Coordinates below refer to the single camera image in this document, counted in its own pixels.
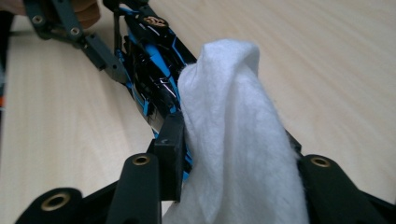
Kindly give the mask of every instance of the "wooden table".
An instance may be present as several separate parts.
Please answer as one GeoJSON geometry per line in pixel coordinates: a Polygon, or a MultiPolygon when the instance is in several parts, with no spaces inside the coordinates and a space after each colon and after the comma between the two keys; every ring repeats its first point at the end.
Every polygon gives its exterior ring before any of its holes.
{"type": "MultiPolygon", "coordinates": [[[[237,38],[261,49],[260,79],[304,154],[337,161],[355,184],[395,202],[396,3],[150,2],[198,56],[237,38]]],[[[92,27],[110,46],[111,15],[92,27]]],[[[0,223],[57,187],[88,195],[115,181],[152,134],[129,93],[81,51],[38,39],[18,17],[2,124],[0,223]]]]}

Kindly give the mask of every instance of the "white towel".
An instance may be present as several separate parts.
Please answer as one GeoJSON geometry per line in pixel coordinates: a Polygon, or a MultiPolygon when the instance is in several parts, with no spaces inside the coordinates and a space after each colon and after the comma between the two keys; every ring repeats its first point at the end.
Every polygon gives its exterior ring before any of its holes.
{"type": "Polygon", "coordinates": [[[163,223],[307,223],[296,154],[257,78],[259,49],[204,45],[181,73],[193,170],[163,223]]]}

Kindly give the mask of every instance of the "black robot arm segment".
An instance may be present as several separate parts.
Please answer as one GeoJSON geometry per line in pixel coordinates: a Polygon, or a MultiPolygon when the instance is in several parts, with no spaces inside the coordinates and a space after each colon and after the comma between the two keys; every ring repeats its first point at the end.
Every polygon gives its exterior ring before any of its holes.
{"type": "Polygon", "coordinates": [[[26,14],[38,36],[57,39],[82,49],[91,62],[119,83],[126,83],[122,63],[98,35],[85,35],[69,1],[24,0],[26,14]]]}

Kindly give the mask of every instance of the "black plastic part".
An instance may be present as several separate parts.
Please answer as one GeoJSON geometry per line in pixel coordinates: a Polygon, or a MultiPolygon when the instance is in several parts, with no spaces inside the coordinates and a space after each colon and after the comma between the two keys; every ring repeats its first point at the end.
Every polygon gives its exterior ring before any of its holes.
{"type": "Polygon", "coordinates": [[[160,162],[161,200],[180,202],[183,181],[184,157],[184,119],[181,112],[166,117],[154,146],[148,153],[157,156],[160,162]]]}
{"type": "Polygon", "coordinates": [[[108,209],[116,191],[117,182],[114,182],[83,199],[80,211],[80,220],[83,223],[105,223],[108,209]]]}
{"type": "Polygon", "coordinates": [[[69,0],[24,0],[24,4],[38,36],[57,39],[82,49],[96,68],[105,69],[113,80],[126,83],[128,77],[123,64],[98,35],[84,35],[69,0]]]}
{"type": "Polygon", "coordinates": [[[85,42],[86,45],[83,46],[82,50],[92,63],[100,70],[105,69],[113,80],[119,83],[126,83],[128,77],[123,64],[111,53],[99,36],[87,35],[85,42]]]}
{"type": "Polygon", "coordinates": [[[387,223],[334,161],[308,155],[299,160],[299,168],[311,223],[387,223]]]}
{"type": "Polygon", "coordinates": [[[81,205],[82,196],[77,189],[53,189],[35,199],[16,223],[81,223],[81,205]]]}
{"type": "Polygon", "coordinates": [[[133,155],[122,168],[106,223],[161,223],[160,175],[157,158],[133,155]]]}

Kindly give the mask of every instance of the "blue stripe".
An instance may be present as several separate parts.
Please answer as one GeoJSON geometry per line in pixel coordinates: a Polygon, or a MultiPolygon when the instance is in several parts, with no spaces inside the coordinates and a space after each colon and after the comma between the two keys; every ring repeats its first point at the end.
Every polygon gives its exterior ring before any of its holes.
{"type": "Polygon", "coordinates": [[[161,69],[166,77],[169,77],[171,75],[171,71],[169,71],[168,67],[166,66],[163,56],[161,56],[161,53],[158,51],[158,49],[151,44],[147,44],[145,48],[150,56],[150,59],[161,69]]]}

